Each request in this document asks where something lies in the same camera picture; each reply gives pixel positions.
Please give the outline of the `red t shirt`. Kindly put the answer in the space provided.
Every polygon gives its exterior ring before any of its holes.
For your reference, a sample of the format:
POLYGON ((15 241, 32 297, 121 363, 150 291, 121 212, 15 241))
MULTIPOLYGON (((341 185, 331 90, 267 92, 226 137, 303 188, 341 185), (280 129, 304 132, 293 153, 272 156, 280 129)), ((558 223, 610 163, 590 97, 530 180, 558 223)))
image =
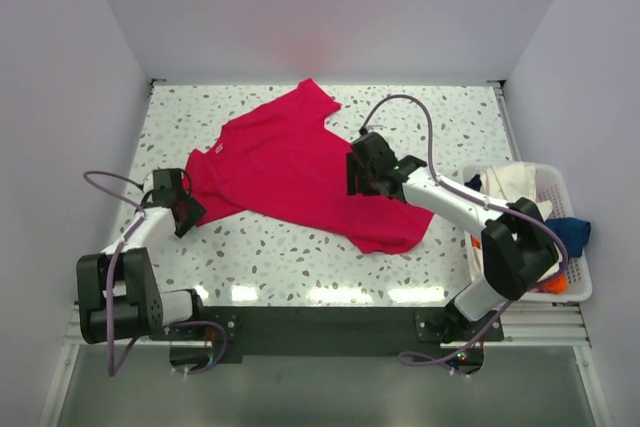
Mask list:
POLYGON ((252 211, 346 237, 361 252, 402 254, 424 238, 431 212, 347 193, 349 143, 328 131, 341 106, 313 80, 223 125, 213 147, 190 153, 203 223, 252 211))

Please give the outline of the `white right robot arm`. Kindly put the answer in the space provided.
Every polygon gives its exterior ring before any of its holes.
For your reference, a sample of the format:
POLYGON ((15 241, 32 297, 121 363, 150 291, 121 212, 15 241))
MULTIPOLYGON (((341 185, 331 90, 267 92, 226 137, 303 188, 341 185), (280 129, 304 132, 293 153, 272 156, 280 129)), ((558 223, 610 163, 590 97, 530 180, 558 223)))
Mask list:
POLYGON ((440 175, 430 159, 397 158, 381 135, 366 129, 350 144, 346 162, 348 194, 384 196, 430 211, 480 242, 483 272, 431 321, 433 329, 469 329, 495 308, 520 300, 552 267, 567 266, 566 247, 531 200, 483 196, 440 175))

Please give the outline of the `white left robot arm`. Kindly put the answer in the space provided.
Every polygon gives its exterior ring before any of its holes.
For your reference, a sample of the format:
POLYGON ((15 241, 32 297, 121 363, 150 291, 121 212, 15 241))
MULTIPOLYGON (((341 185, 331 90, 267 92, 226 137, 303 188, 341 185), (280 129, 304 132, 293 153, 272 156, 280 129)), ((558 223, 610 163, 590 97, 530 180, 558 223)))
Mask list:
POLYGON ((180 168, 158 169, 138 187, 143 197, 128 228, 76 264, 80 330, 88 344, 105 342, 108 329, 115 340, 160 336, 192 319, 201 303, 191 288, 162 293, 152 263, 168 240, 183 237, 206 213, 192 195, 191 178, 180 168))

